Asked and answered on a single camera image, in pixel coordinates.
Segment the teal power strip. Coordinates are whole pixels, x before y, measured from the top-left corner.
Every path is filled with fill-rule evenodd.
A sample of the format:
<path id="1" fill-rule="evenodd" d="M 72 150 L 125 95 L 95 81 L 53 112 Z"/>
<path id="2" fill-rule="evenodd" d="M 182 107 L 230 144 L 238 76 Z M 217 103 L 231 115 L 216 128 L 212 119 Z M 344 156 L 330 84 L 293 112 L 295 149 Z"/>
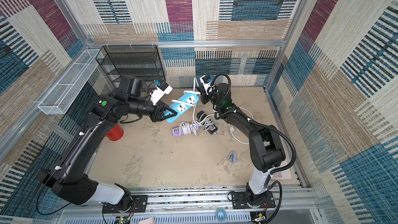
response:
<path id="1" fill-rule="evenodd" d="M 174 110 L 177 115 L 171 118 L 168 118 L 166 121 L 168 123 L 172 123 L 177 120 L 183 113 L 185 113 L 191 107 L 196 106 L 199 101 L 198 92 L 193 91 L 184 91 L 184 95 L 180 97 L 178 100 L 172 100 L 172 105 L 170 108 Z"/>

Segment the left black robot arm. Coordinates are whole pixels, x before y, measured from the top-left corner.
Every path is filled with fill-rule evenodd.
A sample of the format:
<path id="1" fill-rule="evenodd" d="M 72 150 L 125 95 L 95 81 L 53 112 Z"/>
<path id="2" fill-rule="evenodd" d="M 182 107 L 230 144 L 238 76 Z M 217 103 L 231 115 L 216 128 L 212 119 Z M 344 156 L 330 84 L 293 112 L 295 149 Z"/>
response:
<path id="1" fill-rule="evenodd" d="M 38 172 L 37 179 L 71 204 L 101 202 L 126 212 L 133 204 L 130 191 L 119 184 L 91 180 L 85 169 L 102 140 L 123 116 L 148 116 L 152 122 L 175 117 L 176 111 L 161 101 L 171 91 L 166 82 L 156 82 L 155 89 L 150 91 L 139 78 L 123 76 L 118 88 L 101 94 L 91 105 L 72 142 L 50 168 Z"/>

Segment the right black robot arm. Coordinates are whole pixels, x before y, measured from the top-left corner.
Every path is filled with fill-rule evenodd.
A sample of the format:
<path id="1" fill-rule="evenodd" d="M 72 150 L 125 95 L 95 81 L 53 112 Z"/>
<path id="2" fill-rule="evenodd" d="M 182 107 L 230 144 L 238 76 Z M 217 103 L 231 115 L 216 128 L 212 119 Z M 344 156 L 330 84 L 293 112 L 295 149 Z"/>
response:
<path id="1" fill-rule="evenodd" d="M 230 88 L 221 83 L 217 86 L 198 87 L 203 104 L 211 102 L 219 107 L 217 117 L 240 130 L 249 141 L 250 158 L 255 167 L 250 181 L 246 185 L 246 202 L 250 207 L 257 207 L 263 203 L 270 203 L 271 194 L 268 193 L 268 183 L 271 174 L 286 159 L 286 153 L 277 129 L 271 125 L 262 125 L 247 116 L 231 99 Z"/>

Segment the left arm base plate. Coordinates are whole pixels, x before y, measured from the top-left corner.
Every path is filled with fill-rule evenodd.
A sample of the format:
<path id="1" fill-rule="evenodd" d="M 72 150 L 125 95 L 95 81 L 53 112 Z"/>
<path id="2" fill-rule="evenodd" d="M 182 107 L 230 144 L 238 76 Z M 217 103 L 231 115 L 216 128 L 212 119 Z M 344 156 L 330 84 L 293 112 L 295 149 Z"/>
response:
<path id="1" fill-rule="evenodd" d="M 116 205 L 106 203 L 103 205 L 104 214 L 144 213 L 146 211 L 148 195 L 125 196 Z"/>

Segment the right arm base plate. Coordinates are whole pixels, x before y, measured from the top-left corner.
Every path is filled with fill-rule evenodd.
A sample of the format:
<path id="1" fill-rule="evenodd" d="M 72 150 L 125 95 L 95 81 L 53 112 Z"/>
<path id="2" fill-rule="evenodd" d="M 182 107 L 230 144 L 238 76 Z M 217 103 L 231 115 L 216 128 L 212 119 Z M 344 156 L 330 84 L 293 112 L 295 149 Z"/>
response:
<path id="1" fill-rule="evenodd" d="M 270 191 L 266 191 L 260 195 L 251 195 L 249 191 L 230 191 L 227 198 L 232 202 L 234 209 L 276 207 L 275 198 Z"/>

